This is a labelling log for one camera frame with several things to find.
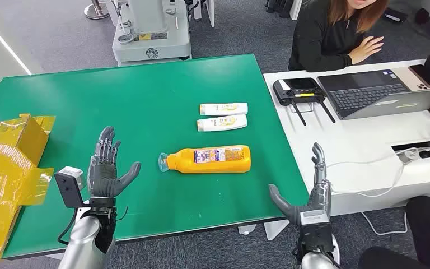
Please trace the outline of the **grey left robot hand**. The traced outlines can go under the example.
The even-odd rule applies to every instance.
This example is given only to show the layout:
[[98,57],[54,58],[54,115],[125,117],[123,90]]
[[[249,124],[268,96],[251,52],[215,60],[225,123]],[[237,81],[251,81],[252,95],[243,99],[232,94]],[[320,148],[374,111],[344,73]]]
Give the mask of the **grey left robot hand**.
[[96,142],[95,152],[90,157],[87,185],[92,197],[118,196],[140,172],[141,163],[137,161],[124,175],[118,176],[116,163],[120,141],[113,141],[115,135],[115,127],[105,127]]

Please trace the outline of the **person's hand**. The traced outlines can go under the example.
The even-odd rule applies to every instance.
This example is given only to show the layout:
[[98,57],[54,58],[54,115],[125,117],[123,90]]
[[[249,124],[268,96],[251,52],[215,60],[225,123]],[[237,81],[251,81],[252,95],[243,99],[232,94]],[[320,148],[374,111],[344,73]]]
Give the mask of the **person's hand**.
[[360,45],[354,48],[348,55],[352,60],[352,64],[358,64],[363,62],[365,59],[371,55],[378,53],[382,50],[383,46],[383,36],[374,37],[369,36],[364,38]]

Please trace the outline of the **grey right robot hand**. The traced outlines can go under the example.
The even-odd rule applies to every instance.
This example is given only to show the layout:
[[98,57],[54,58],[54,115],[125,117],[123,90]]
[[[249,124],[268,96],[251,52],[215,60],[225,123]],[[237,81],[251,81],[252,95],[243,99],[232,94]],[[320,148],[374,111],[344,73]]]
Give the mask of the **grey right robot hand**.
[[311,158],[314,163],[314,187],[310,192],[308,203],[304,206],[292,206],[279,193],[276,185],[268,184],[269,196],[276,207],[284,214],[294,226],[301,225],[301,213],[313,210],[322,210],[330,217],[331,212],[331,183],[327,180],[327,166],[322,147],[315,142],[312,147],[315,156]]

